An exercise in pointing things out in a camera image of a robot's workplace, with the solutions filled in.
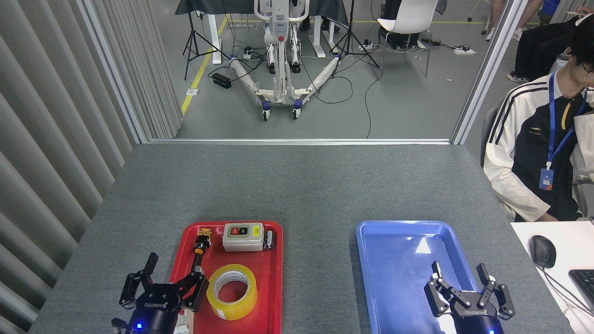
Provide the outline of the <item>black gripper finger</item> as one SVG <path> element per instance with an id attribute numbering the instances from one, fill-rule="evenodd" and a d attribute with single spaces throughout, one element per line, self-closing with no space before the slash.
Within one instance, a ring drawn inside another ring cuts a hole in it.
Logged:
<path id="1" fill-rule="evenodd" d="M 489 302 L 489 299 L 492 294 L 495 294 L 498 308 L 496 309 L 494 316 L 505 321 L 511 319 L 516 313 L 508 286 L 502 283 L 497 283 L 495 277 L 488 274 L 484 263 L 477 265 L 477 273 L 483 284 L 477 307 L 479 309 L 486 309 L 487 307 L 493 306 L 492 303 Z"/>
<path id="2" fill-rule="evenodd" d="M 119 304 L 125 309 L 133 309 L 136 306 L 136 290 L 138 285 L 142 284 L 145 293 L 151 298 L 154 295 L 154 282 L 151 279 L 159 256 L 151 252 L 144 268 L 136 273 L 127 275 L 123 290 L 120 296 Z"/>
<path id="3" fill-rule="evenodd" d="M 174 292 L 180 298 L 179 309 L 186 308 L 198 312 L 206 297 L 209 281 L 201 266 L 194 266 L 189 274 L 177 281 Z"/>
<path id="4" fill-rule="evenodd" d="M 432 270 L 433 274 L 424 286 L 424 292 L 428 298 L 433 316 L 442 316 L 455 302 L 465 307 L 465 297 L 460 290 L 452 287 L 444 280 L 438 261 L 432 263 Z"/>

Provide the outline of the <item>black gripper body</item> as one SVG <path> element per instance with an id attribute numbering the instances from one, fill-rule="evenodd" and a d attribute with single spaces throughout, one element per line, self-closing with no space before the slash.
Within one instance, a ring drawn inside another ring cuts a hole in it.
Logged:
<path id="1" fill-rule="evenodd" d="M 481 297 L 467 297 L 470 305 L 456 298 L 448 300 L 455 329 L 458 334 L 502 334 L 503 328 L 497 317 L 498 310 Z"/>
<path id="2" fill-rule="evenodd" d="M 144 292 L 136 298 L 132 317 L 124 326 L 125 333 L 172 334 L 182 305 L 182 296 L 178 292 Z"/>

